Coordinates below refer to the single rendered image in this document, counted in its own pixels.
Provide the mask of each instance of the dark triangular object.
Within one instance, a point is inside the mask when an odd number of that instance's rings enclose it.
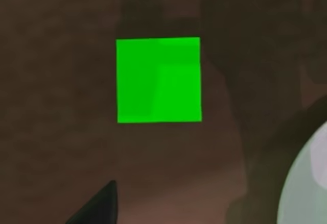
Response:
[[[117,184],[116,181],[111,181],[75,213],[66,224],[116,224],[117,217]]]

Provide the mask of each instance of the green sticky note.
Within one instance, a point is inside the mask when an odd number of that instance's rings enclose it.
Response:
[[[200,122],[200,38],[116,40],[118,123]]]

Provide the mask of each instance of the brown background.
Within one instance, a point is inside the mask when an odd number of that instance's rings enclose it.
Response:
[[[116,124],[121,2],[0,0],[0,223],[64,223],[111,179],[120,224],[223,224],[245,194],[230,93],[205,53],[203,123]],[[200,0],[164,0],[168,21],[200,15]],[[299,74],[302,106],[327,94]]]

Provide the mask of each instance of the pink highlight on white object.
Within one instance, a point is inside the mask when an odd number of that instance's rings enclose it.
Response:
[[[327,189],[327,122],[313,135],[310,156],[314,180],[319,186]]]

